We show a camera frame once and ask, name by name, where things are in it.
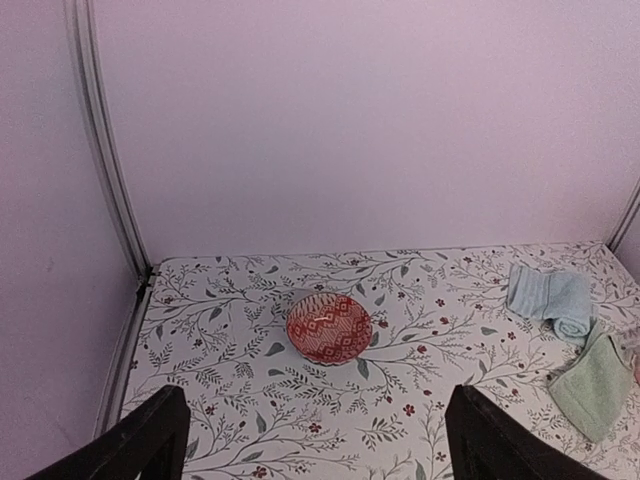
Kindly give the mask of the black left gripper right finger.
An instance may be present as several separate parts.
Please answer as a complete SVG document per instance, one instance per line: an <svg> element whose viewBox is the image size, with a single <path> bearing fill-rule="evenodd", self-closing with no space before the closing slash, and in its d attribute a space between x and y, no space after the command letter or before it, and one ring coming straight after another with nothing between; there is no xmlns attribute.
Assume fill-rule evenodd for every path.
<svg viewBox="0 0 640 480"><path fill-rule="evenodd" d="M473 386L455 386L445 423L455 479L603 477L537 438Z"/></svg>

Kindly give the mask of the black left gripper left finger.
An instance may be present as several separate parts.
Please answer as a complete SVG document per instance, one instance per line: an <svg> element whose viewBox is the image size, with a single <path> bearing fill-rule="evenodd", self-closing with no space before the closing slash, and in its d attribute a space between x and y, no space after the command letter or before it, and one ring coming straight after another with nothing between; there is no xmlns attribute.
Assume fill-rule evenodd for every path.
<svg viewBox="0 0 640 480"><path fill-rule="evenodd" d="M184 390L166 385L99 438L29 478L179 479L189 427Z"/></svg>

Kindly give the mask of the green panda towel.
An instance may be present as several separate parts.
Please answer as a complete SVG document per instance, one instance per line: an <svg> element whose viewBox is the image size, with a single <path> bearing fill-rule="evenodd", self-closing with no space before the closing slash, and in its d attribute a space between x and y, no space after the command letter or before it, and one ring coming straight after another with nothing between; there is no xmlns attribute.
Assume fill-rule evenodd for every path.
<svg viewBox="0 0 640 480"><path fill-rule="evenodd" d="M596 324L576 361L549 384L549 393L567 420L599 443L618 420L634 383L634 353Z"/></svg>

